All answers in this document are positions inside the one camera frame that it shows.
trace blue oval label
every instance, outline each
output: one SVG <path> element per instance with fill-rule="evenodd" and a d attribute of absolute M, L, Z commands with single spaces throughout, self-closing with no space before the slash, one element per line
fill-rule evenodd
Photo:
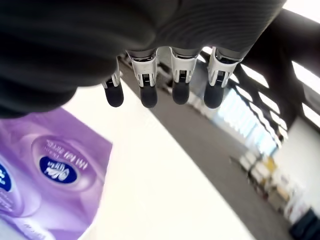
<path fill-rule="evenodd" d="M 11 179 L 4 166 L 0 164 L 0 188 L 9 192 L 11 190 Z"/>
<path fill-rule="evenodd" d="M 47 156 L 40 159 L 41 172 L 50 180 L 61 183 L 71 184 L 77 180 L 76 171 L 69 164 L 53 160 Z"/>

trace white wall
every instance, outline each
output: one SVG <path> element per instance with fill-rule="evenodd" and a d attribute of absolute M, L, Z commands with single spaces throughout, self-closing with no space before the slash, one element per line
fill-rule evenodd
<path fill-rule="evenodd" d="M 303 199 L 320 215 L 320 134 L 301 118 L 274 155 L 279 169 L 303 189 Z"/>

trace fluorescent light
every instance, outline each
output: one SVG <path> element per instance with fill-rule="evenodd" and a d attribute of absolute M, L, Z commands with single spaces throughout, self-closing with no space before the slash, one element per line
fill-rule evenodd
<path fill-rule="evenodd" d="M 260 121 L 265 125 L 266 128 L 267 128 L 267 126 L 270 126 L 269 121 L 268 121 L 267 119 L 265 119 L 264 116 L 260 116 L 260 115 L 259 115 L 259 119 L 260 119 Z"/>
<path fill-rule="evenodd" d="M 284 130 L 288 130 L 286 122 L 273 111 L 270 111 L 271 118 L 279 124 Z"/>
<path fill-rule="evenodd" d="M 283 8 L 320 23 L 319 0 L 287 0 Z"/>
<path fill-rule="evenodd" d="M 320 78 L 294 61 L 292 61 L 292 65 L 296 78 L 320 94 Z"/>
<path fill-rule="evenodd" d="M 211 55 L 212 53 L 212 48 L 209 46 L 205 46 L 204 48 L 202 48 L 202 51 L 204 51 L 205 53 Z"/>
<path fill-rule="evenodd" d="M 253 111 L 255 111 L 256 114 L 258 114 L 259 118 L 260 118 L 260 116 L 262 116 L 262 117 L 264 116 L 264 114 L 263 114 L 263 112 L 261 111 L 260 108 L 258 108 L 258 107 L 257 107 L 256 105 L 254 105 L 252 102 L 250 102 L 249 104 L 250 104 L 251 109 L 252 109 Z"/>
<path fill-rule="evenodd" d="M 241 67 L 250 78 L 257 81 L 258 83 L 265 86 L 266 88 L 269 88 L 267 80 L 264 78 L 264 76 L 262 76 L 260 73 L 257 73 L 256 71 L 252 70 L 251 68 L 243 64 L 241 64 Z"/>
<path fill-rule="evenodd" d="M 279 140 L 279 138 L 276 136 L 276 137 L 274 138 L 274 140 L 275 140 L 276 144 L 278 145 L 278 147 L 281 148 L 281 147 L 282 147 L 282 143 L 281 143 L 281 141 Z"/>
<path fill-rule="evenodd" d="M 230 79 L 231 79 L 232 81 L 234 81 L 235 83 L 239 84 L 239 80 L 238 80 L 238 78 L 236 77 L 236 75 L 232 74 L 232 75 L 230 76 Z"/>
<path fill-rule="evenodd" d="M 279 123 L 279 125 L 280 125 L 284 130 L 288 130 L 286 122 L 285 122 L 283 119 L 281 119 L 281 118 L 280 118 L 280 123 Z"/>
<path fill-rule="evenodd" d="M 320 116 L 310 107 L 302 103 L 304 115 L 320 128 Z"/>
<path fill-rule="evenodd" d="M 271 115 L 271 118 L 272 118 L 277 124 L 279 124 L 279 122 L 280 122 L 280 117 L 279 117 L 277 114 L 275 114 L 273 111 L 270 111 L 270 115 Z"/>
<path fill-rule="evenodd" d="M 284 136 L 286 139 L 288 139 L 288 133 L 286 130 L 284 130 L 282 127 L 279 126 L 279 133 Z"/>
<path fill-rule="evenodd" d="M 268 122 L 268 125 L 265 126 L 267 131 L 270 133 L 271 137 L 274 139 L 276 137 L 275 130 L 270 126 L 270 123 Z"/>
<path fill-rule="evenodd" d="M 204 59 L 204 57 L 201 56 L 200 54 L 198 55 L 197 59 L 200 60 L 201 62 L 204 62 L 204 63 L 207 62 L 207 61 Z"/>
<path fill-rule="evenodd" d="M 280 114 L 279 107 L 274 101 L 272 101 L 270 98 L 268 98 L 266 95 L 264 95 L 261 92 L 259 92 L 259 96 L 260 96 L 262 102 L 264 102 L 269 108 L 271 108 L 277 114 Z"/>
<path fill-rule="evenodd" d="M 252 97 L 250 96 L 250 94 L 249 93 L 247 93 L 245 90 L 243 90 L 241 87 L 239 87 L 239 86 L 235 86 L 236 87 L 236 89 L 238 90 L 238 92 L 242 95 L 242 96 L 244 96 L 246 99 L 248 99 L 250 102 L 252 102 L 253 100 L 252 100 Z"/>

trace purple packaging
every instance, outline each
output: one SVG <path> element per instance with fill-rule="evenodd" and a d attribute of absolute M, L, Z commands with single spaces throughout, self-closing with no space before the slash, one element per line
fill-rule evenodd
<path fill-rule="evenodd" d="M 77 240 L 97 213 L 111 149 L 62 108 L 0 120 L 0 218 L 30 240 Z"/>

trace floor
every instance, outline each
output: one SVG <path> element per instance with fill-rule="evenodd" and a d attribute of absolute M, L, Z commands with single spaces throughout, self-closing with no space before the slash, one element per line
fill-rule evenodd
<path fill-rule="evenodd" d="M 139 96 L 130 68 L 120 63 L 123 80 Z M 233 208 L 256 240 L 292 240 L 289 224 L 248 184 L 245 174 L 230 156 L 239 158 L 246 148 L 213 126 L 188 105 L 177 105 L 158 90 L 158 103 L 151 111 L 194 160 L 214 187 Z"/>

